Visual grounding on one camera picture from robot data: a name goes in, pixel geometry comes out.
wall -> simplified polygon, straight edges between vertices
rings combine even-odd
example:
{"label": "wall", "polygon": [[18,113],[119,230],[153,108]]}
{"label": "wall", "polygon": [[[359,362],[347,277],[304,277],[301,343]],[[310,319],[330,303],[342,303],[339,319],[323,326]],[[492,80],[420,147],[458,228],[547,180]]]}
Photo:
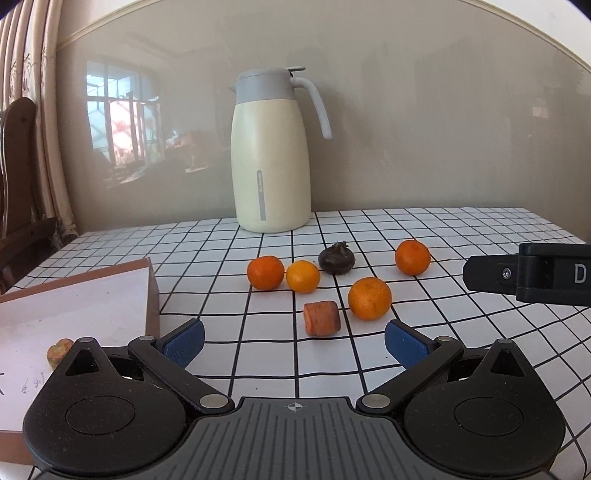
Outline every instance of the wall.
{"label": "wall", "polygon": [[103,17],[142,0],[63,0],[58,43]]}
{"label": "wall", "polygon": [[[98,173],[93,152],[86,75],[99,60],[148,72],[164,139],[184,137],[125,181]],[[315,210],[523,206],[591,239],[591,73],[465,2],[163,0],[63,48],[57,64],[83,230],[232,216],[227,86],[250,68],[303,64],[335,133],[322,139],[299,92]]]}
{"label": "wall", "polygon": [[[501,9],[534,26],[591,65],[591,22],[567,0],[468,0]],[[145,0],[64,0],[58,42],[113,14]]]}
{"label": "wall", "polygon": [[481,0],[533,25],[591,65],[591,21],[567,0]]}

screw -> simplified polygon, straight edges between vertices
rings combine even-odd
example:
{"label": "screw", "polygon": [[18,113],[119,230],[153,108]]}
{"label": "screw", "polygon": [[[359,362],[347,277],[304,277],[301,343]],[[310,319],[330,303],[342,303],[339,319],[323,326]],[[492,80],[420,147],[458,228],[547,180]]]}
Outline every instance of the screw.
{"label": "screw", "polygon": [[202,396],[199,403],[205,408],[223,408],[228,404],[228,397],[217,393],[210,393],[209,395]]}
{"label": "screw", "polygon": [[390,405],[390,399],[386,395],[370,393],[363,397],[361,403],[367,408],[386,408]]}

jug lid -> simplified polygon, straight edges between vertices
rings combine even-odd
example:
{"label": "jug lid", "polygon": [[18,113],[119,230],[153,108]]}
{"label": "jug lid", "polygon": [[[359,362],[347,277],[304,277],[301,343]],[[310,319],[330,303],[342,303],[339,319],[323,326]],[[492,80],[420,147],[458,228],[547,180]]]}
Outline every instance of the jug lid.
{"label": "jug lid", "polygon": [[283,67],[254,69],[238,76],[232,90],[236,92],[236,104],[258,100],[295,100],[291,84],[291,72]]}
{"label": "jug lid", "polygon": [[287,73],[291,75],[291,72],[302,72],[303,70],[305,70],[306,67],[271,67],[271,68],[267,68],[267,69],[252,69],[252,70],[247,70],[246,72],[242,72],[240,75],[238,75],[238,78],[236,81],[238,80],[242,80],[244,78],[247,77],[258,77],[260,75],[285,75]]}
{"label": "jug lid", "polygon": [[247,70],[246,72],[242,72],[238,75],[237,82],[248,78],[248,77],[258,77],[261,75],[287,75],[290,76],[290,71],[283,67],[272,67],[269,69],[253,69]]}

window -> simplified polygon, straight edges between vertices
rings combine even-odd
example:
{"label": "window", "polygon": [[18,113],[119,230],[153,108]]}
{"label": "window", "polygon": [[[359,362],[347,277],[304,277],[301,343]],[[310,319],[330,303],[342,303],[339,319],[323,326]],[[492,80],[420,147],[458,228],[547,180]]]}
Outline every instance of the window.
{"label": "window", "polygon": [[143,73],[89,61],[86,100],[92,146],[107,186],[136,178],[164,158],[160,104]]}

carrot piece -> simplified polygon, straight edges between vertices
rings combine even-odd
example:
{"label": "carrot piece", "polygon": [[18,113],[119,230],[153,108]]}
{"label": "carrot piece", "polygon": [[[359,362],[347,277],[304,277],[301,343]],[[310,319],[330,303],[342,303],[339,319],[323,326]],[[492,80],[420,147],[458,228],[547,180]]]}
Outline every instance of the carrot piece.
{"label": "carrot piece", "polygon": [[339,308],[332,300],[304,304],[306,333],[312,337],[326,337],[340,330]]}

